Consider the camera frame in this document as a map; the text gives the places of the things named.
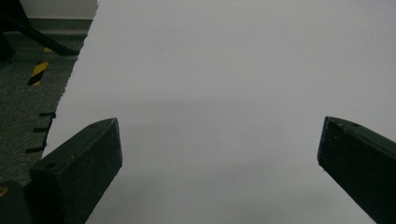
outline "gray carpet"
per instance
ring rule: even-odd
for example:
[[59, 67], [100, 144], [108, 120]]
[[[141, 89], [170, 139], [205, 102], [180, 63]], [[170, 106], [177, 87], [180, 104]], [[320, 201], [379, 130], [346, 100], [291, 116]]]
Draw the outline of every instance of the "gray carpet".
[[[92, 21], [31, 20], [32, 26], [70, 49], [81, 49]], [[0, 182], [30, 181], [29, 168], [41, 159], [45, 138], [77, 57], [44, 53], [17, 32], [5, 34], [16, 51], [0, 62]], [[28, 85], [35, 66], [49, 59], [38, 86]]]

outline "white surface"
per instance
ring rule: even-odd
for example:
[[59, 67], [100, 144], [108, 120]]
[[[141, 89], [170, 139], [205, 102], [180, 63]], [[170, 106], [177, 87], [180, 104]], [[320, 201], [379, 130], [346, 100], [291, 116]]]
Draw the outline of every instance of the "white surface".
[[102, 0], [49, 153], [117, 117], [88, 223], [373, 223], [318, 166], [326, 115], [396, 139], [396, 2]]
[[21, 0], [28, 18], [91, 20], [96, 0]]

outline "white paper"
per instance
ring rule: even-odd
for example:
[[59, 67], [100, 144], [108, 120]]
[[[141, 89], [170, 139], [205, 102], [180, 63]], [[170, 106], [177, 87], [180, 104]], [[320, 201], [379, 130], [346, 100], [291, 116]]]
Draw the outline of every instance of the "white paper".
[[118, 118], [87, 223], [374, 223], [318, 166], [325, 116], [396, 139], [396, 3], [102, 0], [48, 154]]

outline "yellow and black tape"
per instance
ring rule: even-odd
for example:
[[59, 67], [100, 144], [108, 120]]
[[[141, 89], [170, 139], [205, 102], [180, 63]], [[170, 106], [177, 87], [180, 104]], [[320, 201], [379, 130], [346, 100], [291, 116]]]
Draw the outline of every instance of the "yellow and black tape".
[[[44, 52], [52, 52], [52, 50], [45, 48]], [[44, 72], [49, 66], [49, 63], [49, 61], [42, 61], [35, 65], [35, 70], [33, 70], [33, 74], [27, 83], [29, 86], [40, 85], [41, 78], [44, 76]]]
[[49, 130], [50, 130], [50, 126], [52, 125], [52, 121], [54, 119], [56, 119], [56, 114], [55, 112], [50, 112], [50, 113], [40, 113], [38, 115], [39, 117], [50, 117], [49, 120], [49, 125], [45, 128], [34, 128], [33, 129], [33, 133], [45, 133], [46, 136], [43, 139], [42, 145], [41, 147], [32, 147], [32, 148], [28, 148], [25, 150], [25, 153], [37, 153], [37, 152], [43, 152], [44, 149], [47, 146], [47, 138], [49, 136]]

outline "hazard stripe tape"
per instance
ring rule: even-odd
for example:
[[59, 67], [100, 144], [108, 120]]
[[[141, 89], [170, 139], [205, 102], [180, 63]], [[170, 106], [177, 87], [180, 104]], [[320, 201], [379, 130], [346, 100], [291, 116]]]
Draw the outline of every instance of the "hazard stripe tape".
[[[44, 52], [50, 53], [52, 50], [45, 48]], [[44, 76], [44, 72], [49, 66], [49, 61], [43, 61], [35, 65], [35, 70], [33, 70], [33, 74], [29, 79], [27, 85], [29, 86], [38, 86], [40, 85], [41, 78]]]
[[46, 133], [46, 136], [43, 139], [41, 147], [33, 147], [33, 148], [28, 148], [25, 150], [25, 153], [37, 153], [37, 152], [42, 152], [47, 146], [47, 138], [49, 136], [49, 131], [50, 131], [50, 126], [52, 125], [52, 121], [56, 119], [56, 114], [55, 112], [50, 112], [50, 113], [41, 113], [38, 115], [39, 117], [50, 117], [49, 120], [49, 126], [47, 128], [34, 128], [33, 133]]

